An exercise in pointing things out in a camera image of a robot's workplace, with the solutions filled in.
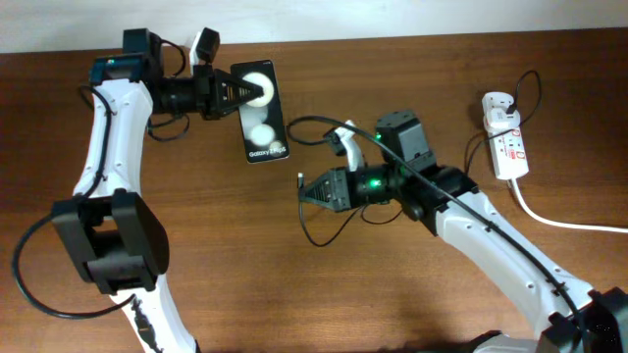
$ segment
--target green led indicator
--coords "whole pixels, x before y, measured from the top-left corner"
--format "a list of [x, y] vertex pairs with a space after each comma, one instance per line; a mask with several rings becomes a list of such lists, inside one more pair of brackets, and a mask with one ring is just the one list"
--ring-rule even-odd
[[371, 187], [379, 187], [382, 186], [382, 181], [379, 179], [372, 179], [371, 181], [369, 181], [369, 184], [371, 185]]

